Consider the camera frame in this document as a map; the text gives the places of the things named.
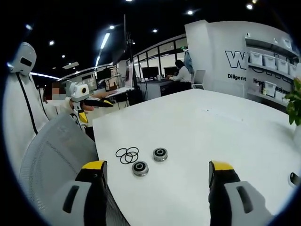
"window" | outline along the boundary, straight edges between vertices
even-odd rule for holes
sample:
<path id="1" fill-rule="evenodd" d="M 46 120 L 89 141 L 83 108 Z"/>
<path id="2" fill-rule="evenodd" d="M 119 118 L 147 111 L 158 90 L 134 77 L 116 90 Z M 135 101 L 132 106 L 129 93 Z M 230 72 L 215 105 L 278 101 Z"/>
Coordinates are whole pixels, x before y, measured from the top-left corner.
<path id="1" fill-rule="evenodd" d="M 142 53 L 139 55 L 139 63 L 140 63 L 140 77 L 143 78 L 142 68 L 147 67 L 146 53 Z"/>
<path id="2" fill-rule="evenodd" d="M 161 71 L 162 74 L 165 74 L 164 68 L 165 67 L 174 67 L 175 63 L 175 49 L 174 49 L 174 42 L 170 42 L 164 44 L 159 47 L 160 49 L 160 61 L 161 61 Z"/>
<path id="3" fill-rule="evenodd" d="M 139 72 L 139 64 L 138 64 L 138 57 L 134 57 L 134 67 L 135 67 L 135 73 L 137 77 L 140 77 L 140 72 Z"/>
<path id="4" fill-rule="evenodd" d="M 147 55 L 148 55 L 149 58 L 154 56 L 154 55 L 158 55 L 158 48 L 156 47 L 156 48 L 153 48 L 153 49 L 149 50 L 147 52 Z"/>
<path id="5" fill-rule="evenodd" d="M 176 49 L 180 49 L 183 46 L 188 46 L 187 38 L 179 39 L 179 40 L 175 41 L 175 46 L 176 46 Z"/>
<path id="6" fill-rule="evenodd" d="M 177 59 L 178 59 L 178 60 L 181 60 L 181 61 L 183 61 L 183 62 L 184 62 L 184 56 L 185 56 L 184 52 L 177 53 Z"/>
<path id="7" fill-rule="evenodd" d="M 160 46 L 159 49 L 160 49 L 160 55 L 173 52 L 174 51 L 174 42 L 164 44 L 164 45 Z"/>
<path id="8" fill-rule="evenodd" d="M 148 54 L 149 67 L 159 68 L 158 48 L 156 47 L 151 49 L 150 51 L 147 52 L 147 54 Z"/>
<path id="9" fill-rule="evenodd" d="M 188 46 L 187 39 L 184 38 L 184 39 L 180 39 L 180 40 L 175 41 L 175 46 L 176 46 L 177 59 L 184 62 L 185 53 L 181 49 L 181 47 Z"/>

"white storage box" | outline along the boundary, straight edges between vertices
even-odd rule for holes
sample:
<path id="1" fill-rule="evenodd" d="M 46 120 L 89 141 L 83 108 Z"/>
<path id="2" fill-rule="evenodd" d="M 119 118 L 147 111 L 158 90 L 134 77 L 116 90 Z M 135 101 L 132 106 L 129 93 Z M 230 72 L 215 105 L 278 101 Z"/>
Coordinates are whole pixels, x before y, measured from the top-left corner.
<path id="1" fill-rule="evenodd" d="M 262 55 L 263 58 L 263 65 L 272 69 L 276 69 L 276 58 L 271 56 L 271 55 L 267 55 L 267 54 L 263 54 Z"/>
<path id="2" fill-rule="evenodd" d="M 264 89 L 265 89 L 265 94 L 274 97 L 275 96 L 275 91 L 276 91 L 276 84 L 271 83 L 269 81 L 264 81 Z"/>
<path id="3" fill-rule="evenodd" d="M 284 97 L 285 97 L 285 94 L 284 94 L 284 93 L 281 93 L 281 92 L 279 92 L 279 91 L 276 91 L 276 93 L 275 93 L 275 99 L 284 101 Z"/>
<path id="4" fill-rule="evenodd" d="M 293 64 L 288 64 L 288 74 L 290 74 L 293 77 L 296 77 L 297 75 L 297 66 Z"/>
<path id="5" fill-rule="evenodd" d="M 276 59 L 277 70 L 288 74 L 288 62 L 281 59 Z"/>
<path id="6" fill-rule="evenodd" d="M 250 51 L 250 63 L 262 65 L 262 54 Z"/>

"black rubber o-ring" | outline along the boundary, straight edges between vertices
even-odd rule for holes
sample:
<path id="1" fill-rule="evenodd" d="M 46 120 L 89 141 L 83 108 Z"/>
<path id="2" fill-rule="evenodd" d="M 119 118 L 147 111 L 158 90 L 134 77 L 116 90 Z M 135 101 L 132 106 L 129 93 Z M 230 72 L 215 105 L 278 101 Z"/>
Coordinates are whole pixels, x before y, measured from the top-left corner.
<path id="1" fill-rule="evenodd" d="M 123 149 L 126 151 L 126 152 L 123 154 L 123 155 L 125 155 L 125 154 L 127 153 L 127 149 L 126 149 L 125 147 L 123 147 L 123 148 L 117 150 L 117 152 L 115 153 L 115 156 L 116 156 L 116 157 L 122 157 L 123 155 L 117 155 L 117 153 L 118 153 L 119 151 L 123 150 Z"/>
<path id="2" fill-rule="evenodd" d="M 125 153 L 125 154 L 122 155 L 121 158 L 120 158 L 120 162 L 121 162 L 122 164 L 128 165 L 128 164 L 131 163 L 131 161 L 127 161 L 127 160 L 126 160 L 126 157 L 127 157 L 127 156 L 131 157 L 131 161 L 133 160 L 133 156 L 127 155 L 127 154 Z"/>
<path id="3" fill-rule="evenodd" d="M 128 150 L 130 150 L 130 149 L 132 149 L 132 148 L 136 148 L 136 149 L 137 149 L 137 152 L 134 152 L 134 153 L 136 153 L 136 154 L 139 153 L 139 149 L 138 149 L 137 147 L 130 147 L 130 148 L 128 148 L 127 151 L 126 151 L 126 153 L 128 152 Z"/>
<path id="4" fill-rule="evenodd" d="M 127 155 L 127 154 L 131 154 L 132 159 L 131 159 L 130 162 L 127 161 L 127 156 L 129 156 L 129 155 Z M 134 162 L 136 162 L 136 161 L 138 160 L 138 158 L 139 158 L 139 157 L 138 157 L 138 154 L 137 154 L 136 152 L 128 152 L 127 154 L 126 154 L 124 160 L 125 160 L 126 162 L 128 162 L 128 163 L 134 163 Z"/>

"white shelf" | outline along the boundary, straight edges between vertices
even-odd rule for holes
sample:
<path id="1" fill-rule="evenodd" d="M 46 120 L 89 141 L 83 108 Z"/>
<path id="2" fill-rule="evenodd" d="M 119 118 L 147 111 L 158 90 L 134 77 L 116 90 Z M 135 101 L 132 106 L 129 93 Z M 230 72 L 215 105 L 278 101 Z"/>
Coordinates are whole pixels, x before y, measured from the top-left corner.
<path id="1" fill-rule="evenodd" d="M 270 96 L 267 96 L 267 95 L 263 95 L 263 94 L 261 94 L 261 93 L 254 92 L 254 91 L 252 91 L 252 90 L 248 90 L 247 93 L 250 94 L 250 95 L 253 95 L 253 96 L 261 97 L 261 98 L 263 98 L 263 99 L 266 99 L 266 100 L 275 102 L 275 103 L 280 104 L 280 105 L 282 105 L 282 106 L 284 106 L 284 107 L 286 107 L 286 106 L 288 105 L 288 103 L 286 103 L 286 102 L 284 102 L 284 101 L 277 100 L 277 99 L 275 99 L 275 98 L 273 98 L 273 97 L 270 97 Z"/>
<path id="2" fill-rule="evenodd" d="M 275 70 L 275 69 L 272 69 L 270 67 L 266 67 L 266 66 L 263 66 L 263 65 L 257 65 L 257 64 L 252 64 L 252 63 L 248 63 L 248 65 L 249 65 L 249 67 L 258 68 L 258 69 L 262 69 L 262 70 L 265 70 L 265 71 L 268 71 L 268 72 L 273 72 L 273 73 L 282 75 L 282 76 L 287 77 L 291 80 L 293 80 L 295 78 L 295 77 L 293 77 L 289 74 L 286 74 L 284 72 L 281 72 L 281 71 L 278 71 L 278 70 Z"/>
<path id="3" fill-rule="evenodd" d="M 281 55 L 284 55 L 284 56 L 290 57 L 290 58 L 298 58 L 299 57 L 299 55 L 296 52 L 292 51 L 291 49 L 284 48 L 284 47 L 280 46 L 279 44 L 276 44 L 273 42 L 263 41 L 263 40 L 255 39 L 255 38 L 251 38 L 251 37 L 245 37 L 245 40 L 246 40 L 246 45 L 249 47 L 271 50 L 275 53 L 278 53 L 278 54 L 281 54 Z"/>

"wall lettering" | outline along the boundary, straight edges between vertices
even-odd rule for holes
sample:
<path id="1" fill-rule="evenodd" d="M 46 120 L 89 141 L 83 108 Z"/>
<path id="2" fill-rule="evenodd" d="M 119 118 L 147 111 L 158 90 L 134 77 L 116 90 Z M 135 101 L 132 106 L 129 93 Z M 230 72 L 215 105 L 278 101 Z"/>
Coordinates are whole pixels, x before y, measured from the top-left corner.
<path id="1" fill-rule="evenodd" d="M 234 74 L 228 74 L 228 79 L 234 79 L 234 80 L 242 80 L 246 81 L 246 77 L 236 76 Z"/>
<path id="2" fill-rule="evenodd" d="M 257 79 L 253 79 L 253 83 L 258 83 L 259 85 L 263 85 L 263 81 L 259 81 Z M 284 93 L 284 94 L 289 94 L 290 93 L 289 91 L 283 89 L 282 87 L 278 87 L 278 86 L 276 86 L 276 90 L 281 92 L 281 93 Z"/>
<path id="3" fill-rule="evenodd" d="M 246 53 L 241 53 L 240 51 L 225 51 L 228 62 L 231 68 L 238 68 L 246 70 Z"/>

